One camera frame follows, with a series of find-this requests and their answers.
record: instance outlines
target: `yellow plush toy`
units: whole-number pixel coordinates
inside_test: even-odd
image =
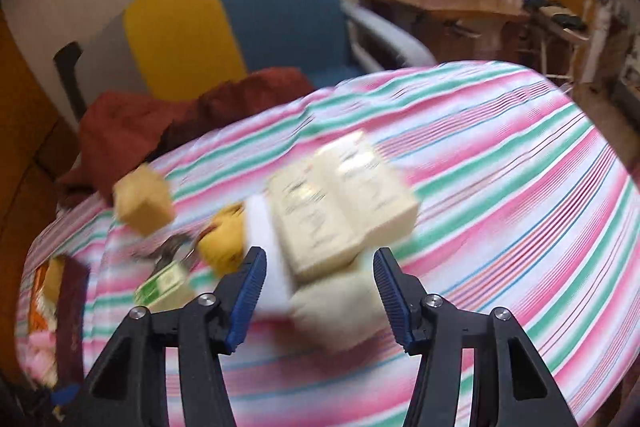
[[[226,206],[200,234],[200,257],[219,277],[235,272],[244,258],[244,208],[242,203]]]

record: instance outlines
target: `white cloth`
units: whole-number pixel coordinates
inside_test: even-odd
[[[255,306],[261,318],[288,317],[293,281],[283,257],[276,231],[271,222],[269,203],[264,194],[249,196],[244,202],[244,245],[260,247],[267,254],[267,277]]]

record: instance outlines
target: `metal screw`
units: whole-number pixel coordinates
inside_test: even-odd
[[[511,318],[511,312],[507,308],[496,308],[494,315],[502,321],[508,321]]]
[[[135,306],[129,310],[129,317],[138,320],[146,315],[146,308],[144,306]]]
[[[442,297],[435,293],[430,293],[424,298],[424,303],[430,308],[439,308],[442,306]]]
[[[216,296],[213,293],[203,293],[198,297],[200,306],[213,306],[216,303]]]

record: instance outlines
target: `blue gripper pad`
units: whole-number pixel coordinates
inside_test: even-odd
[[[409,307],[402,297],[398,280],[396,280],[398,273],[404,276],[391,250],[380,248],[373,255],[373,277],[396,342],[407,350],[415,339],[411,331]]]
[[[251,247],[239,269],[225,275],[214,291],[229,317],[228,332],[224,340],[229,353],[234,352],[246,338],[266,275],[267,256],[264,250]]]

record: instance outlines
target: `desk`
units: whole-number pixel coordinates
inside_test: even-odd
[[[152,266],[132,261],[172,233],[197,230],[222,206],[264,189],[283,164],[364,128],[421,201],[414,233],[391,245],[403,269],[462,309],[509,308],[583,424],[640,346],[640,194],[574,102],[526,68],[493,62],[385,71],[318,90],[211,132],[155,162],[175,222],[141,240],[92,196],[31,247],[17,315],[20,362],[33,269],[66,251],[90,266],[85,370],[133,306]],[[204,264],[197,293],[216,283]],[[253,321],[221,357],[238,426],[402,425],[420,360],[390,328],[345,353],[314,347],[288,323]],[[168,412],[180,411],[168,353]],[[469,415],[463,356],[459,419]]]
[[[410,32],[430,49],[439,62],[470,58],[517,62],[520,25],[529,19],[529,14],[523,9],[499,0],[370,1],[376,5],[375,11],[401,26],[401,15],[394,7],[417,14]],[[481,28],[481,31],[469,32],[464,27],[467,25]],[[498,54],[495,53],[496,41],[502,43]]]
[[[499,18],[502,22],[526,22],[529,14],[522,8],[499,0],[375,0],[428,12],[440,21]]]

